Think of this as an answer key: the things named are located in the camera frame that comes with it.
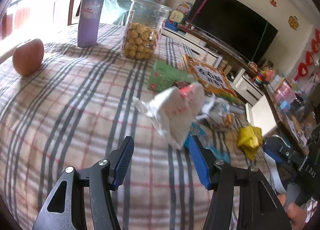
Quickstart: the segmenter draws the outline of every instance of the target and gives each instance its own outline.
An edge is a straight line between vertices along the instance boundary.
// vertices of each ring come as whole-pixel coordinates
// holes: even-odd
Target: beige wall
[[[167,0],[166,4],[170,7],[176,7],[177,4],[183,1],[193,3],[195,0]],[[264,57],[270,59],[276,65],[278,72],[287,74],[292,65],[301,56],[310,37],[312,25],[289,0],[275,0],[277,7],[273,7],[269,2],[270,0],[238,1],[256,11],[278,29],[278,34]],[[289,26],[288,19],[290,15],[298,18],[300,26],[297,31]]]

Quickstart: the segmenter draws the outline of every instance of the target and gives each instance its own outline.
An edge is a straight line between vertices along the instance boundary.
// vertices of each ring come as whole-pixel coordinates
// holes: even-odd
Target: jar lid
[[[149,6],[152,6],[152,7],[158,7],[160,10],[167,10],[167,11],[171,11],[172,9],[167,7],[167,6],[164,6],[164,5],[161,5],[159,3],[156,3],[156,2],[152,2],[152,1],[145,1],[145,0],[131,0],[133,3],[137,2],[137,3],[141,3],[141,4],[147,4]]]

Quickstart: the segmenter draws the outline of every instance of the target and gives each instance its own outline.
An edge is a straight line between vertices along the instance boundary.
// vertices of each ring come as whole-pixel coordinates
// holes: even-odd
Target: checkered fabric
[[[124,27],[100,24],[99,44],[77,47],[77,26],[45,44],[45,60],[30,77],[18,75],[8,59],[0,68],[0,194],[22,229],[31,229],[55,181],[67,166],[87,168],[108,157],[125,136],[135,150],[124,184],[112,193],[120,226],[127,229],[202,229],[212,192],[199,182],[187,149],[177,151],[159,136],[133,97],[149,101],[155,59],[134,61],[120,52]],[[190,48],[161,37],[156,49],[169,65],[182,66]],[[264,155],[249,161],[236,147],[235,130],[203,127],[233,166],[256,164],[271,182]],[[231,229],[236,229],[235,188]],[[90,214],[85,192],[86,215]],[[88,220],[88,229],[93,229]]]

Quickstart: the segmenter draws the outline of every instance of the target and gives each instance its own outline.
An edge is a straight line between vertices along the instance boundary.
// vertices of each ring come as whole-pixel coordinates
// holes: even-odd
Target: purple bottle
[[[78,25],[78,47],[97,44],[100,15],[104,0],[82,0]]]

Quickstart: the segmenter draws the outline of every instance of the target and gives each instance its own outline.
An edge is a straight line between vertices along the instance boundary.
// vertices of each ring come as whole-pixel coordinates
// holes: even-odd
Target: person
[[[286,203],[286,196],[282,194],[279,195],[278,198],[281,205],[284,206]],[[302,230],[307,218],[307,212],[302,208],[298,207],[295,203],[291,203],[289,204],[286,213],[292,221],[292,229]]]

